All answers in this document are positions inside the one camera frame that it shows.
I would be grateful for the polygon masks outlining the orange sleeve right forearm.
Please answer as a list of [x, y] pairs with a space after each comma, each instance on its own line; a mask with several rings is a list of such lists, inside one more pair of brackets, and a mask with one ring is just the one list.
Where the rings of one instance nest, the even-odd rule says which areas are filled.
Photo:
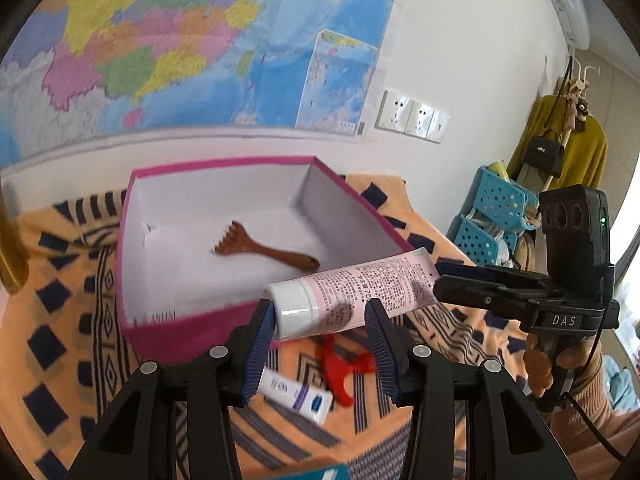
[[[600, 435], [621, 458], [626, 458], [639, 437], [639, 411], [623, 413], [612, 409], [600, 354], [570, 394]], [[598, 440], [572, 404], [553, 413], [548, 425], [578, 479], [612, 479], [623, 463]]]

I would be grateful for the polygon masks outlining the person's right hand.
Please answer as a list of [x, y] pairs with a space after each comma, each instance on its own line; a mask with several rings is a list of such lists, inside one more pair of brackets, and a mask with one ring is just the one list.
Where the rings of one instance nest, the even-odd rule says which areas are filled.
[[538, 336], [529, 334], [526, 338], [524, 363], [528, 385], [535, 398], [541, 398], [553, 385], [552, 367], [555, 365], [575, 374], [573, 389], [578, 390], [596, 376], [601, 363], [601, 344], [596, 338], [589, 337], [565, 349], [552, 361], [541, 350]]

